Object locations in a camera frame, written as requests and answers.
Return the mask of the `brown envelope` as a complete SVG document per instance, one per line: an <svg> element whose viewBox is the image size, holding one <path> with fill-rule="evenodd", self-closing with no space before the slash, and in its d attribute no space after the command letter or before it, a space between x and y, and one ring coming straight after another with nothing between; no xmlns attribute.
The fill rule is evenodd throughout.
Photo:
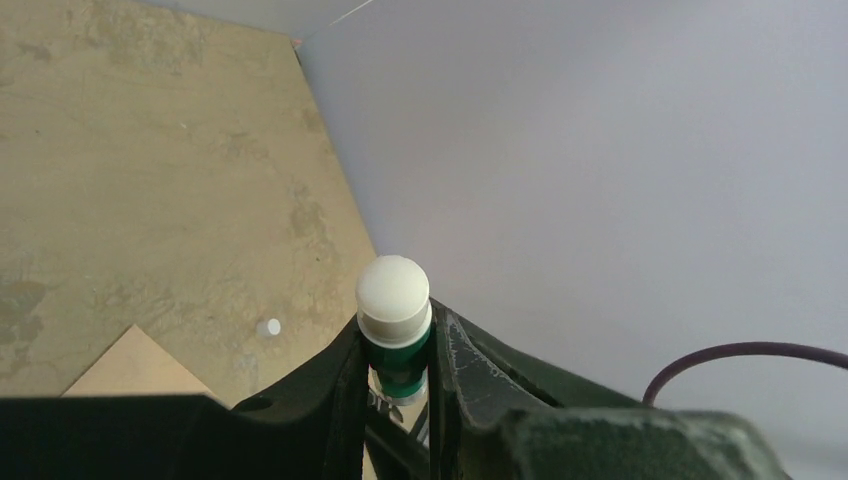
<svg viewBox="0 0 848 480"><path fill-rule="evenodd" d="M138 326L129 327L65 397L206 395L223 400Z"/></svg>

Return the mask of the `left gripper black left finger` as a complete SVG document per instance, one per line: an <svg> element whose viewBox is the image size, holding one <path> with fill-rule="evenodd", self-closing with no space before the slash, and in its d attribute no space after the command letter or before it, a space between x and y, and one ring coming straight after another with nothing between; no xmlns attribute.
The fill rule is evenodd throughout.
<svg viewBox="0 0 848 480"><path fill-rule="evenodd" d="M5 479L358 479L368 364L350 321L321 352L227 408L205 395L10 398Z"/></svg>

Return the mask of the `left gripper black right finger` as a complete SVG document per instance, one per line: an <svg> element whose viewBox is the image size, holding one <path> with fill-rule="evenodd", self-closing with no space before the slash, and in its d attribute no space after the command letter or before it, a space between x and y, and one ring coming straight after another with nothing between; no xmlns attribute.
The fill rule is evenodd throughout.
<svg viewBox="0 0 848 480"><path fill-rule="evenodd" d="M434 479L782 479L773 449L726 413L649 407L518 351L432 305Z"/></svg>

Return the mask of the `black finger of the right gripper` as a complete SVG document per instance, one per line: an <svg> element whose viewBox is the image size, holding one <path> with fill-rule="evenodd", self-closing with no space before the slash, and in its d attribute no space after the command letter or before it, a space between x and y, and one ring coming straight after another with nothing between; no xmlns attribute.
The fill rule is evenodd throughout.
<svg viewBox="0 0 848 480"><path fill-rule="evenodd" d="M430 453L421 434L428 425L422 413L412 432L398 425L392 413L400 411L381 397L367 400L365 450L376 479L429 479Z"/></svg>

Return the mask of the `green white glue stick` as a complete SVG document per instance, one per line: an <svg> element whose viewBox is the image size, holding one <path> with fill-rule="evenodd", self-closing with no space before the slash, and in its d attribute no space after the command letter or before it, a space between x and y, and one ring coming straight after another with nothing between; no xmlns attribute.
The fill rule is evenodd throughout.
<svg viewBox="0 0 848 480"><path fill-rule="evenodd" d="M400 255L379 256L360 274L355 298L378 391L393 405L416 403L427 389L425 346L432 324L425 271Z"/></svg>

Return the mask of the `white glue stick cap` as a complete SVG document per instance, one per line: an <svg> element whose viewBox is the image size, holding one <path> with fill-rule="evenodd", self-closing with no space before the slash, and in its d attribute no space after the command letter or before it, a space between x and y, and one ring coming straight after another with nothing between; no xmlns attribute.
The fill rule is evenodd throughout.
<svg viewBox="0 0 848 480"><path fill-rule="evenodd" d="M256 332L263 338L278 336L281 333L281 322L276 318L261 320L256 324Z"/></svg>

